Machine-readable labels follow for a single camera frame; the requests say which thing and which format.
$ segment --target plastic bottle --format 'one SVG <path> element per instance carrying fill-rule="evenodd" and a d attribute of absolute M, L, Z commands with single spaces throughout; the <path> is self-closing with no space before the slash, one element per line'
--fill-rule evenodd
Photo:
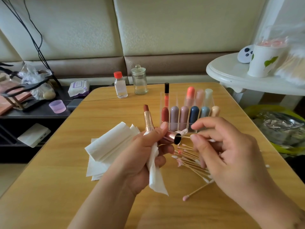
<path fill-rule="evenodd" d="M 123 75 L 120 71 L 116 71 L 114 74 L 114 77 L 116 80 L 114 81 L 114 87 L 116 90 L 116 95 L 118 98 L 125 98 L 128 96 L 127 88 L 126 88 L 126 82 L 123 79 Z"/>

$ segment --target stack of tissues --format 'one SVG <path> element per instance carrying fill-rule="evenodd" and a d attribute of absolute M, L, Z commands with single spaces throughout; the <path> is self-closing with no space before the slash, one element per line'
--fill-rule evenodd
<path fill-rule="evenodd" d="M 86 176 L 92 176 L 92 181 L 99 180 L 120 153 L 131 143 L 133 137 L 139 133 L 139 129 L 134 125 L 128 127 L 124 122 L 121 122 L 100 138 L 91 139 L 91 144 L 85 148 L 89 154 Z M 155 143 L 146 163 L 149 170 L 149 186 L 156 192 L 168 195 L 159 167 L 155 166 L 155 158 L 158 154 L 158 145 Z"/>

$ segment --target white power bank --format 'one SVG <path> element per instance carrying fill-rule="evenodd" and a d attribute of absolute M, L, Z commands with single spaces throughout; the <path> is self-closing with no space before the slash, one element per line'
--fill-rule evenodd
<path fill-rule="evenodd" d="M 30 146 L 31 148 L 34 148 L 50 132 L 51 132 L 51 130 L 49 130 L 47 127 L 44 127 L 41 124 L 36 123 L 32 127 L 30 127 L 27 131 L 25 131 L 17 139 L 20 140 L 21 142 L 25 143 L 26 145 Z"/>

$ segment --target glass jar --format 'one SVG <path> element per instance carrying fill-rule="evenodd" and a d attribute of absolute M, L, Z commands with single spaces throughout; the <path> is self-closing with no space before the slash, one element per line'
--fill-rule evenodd
<path fill-rule="evenodd" d="M 148 92 L 145 71 L 146 69 L 138 64 L 131 70 L 135 94 L 137 95 L 145 95 Z"/>

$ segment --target right hand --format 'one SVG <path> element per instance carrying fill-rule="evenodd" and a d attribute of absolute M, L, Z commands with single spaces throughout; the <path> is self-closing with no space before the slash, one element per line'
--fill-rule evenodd
<path fill-rule="evenodd" d="M 265 167 L 256 139 L 220 117 L 200 118 L 192 129 L 204 126 L 208 129 L 191 135 L 201 166 L 208 167 L 219 188 L 242 208 L 261 207 L 279 188 Z"/>

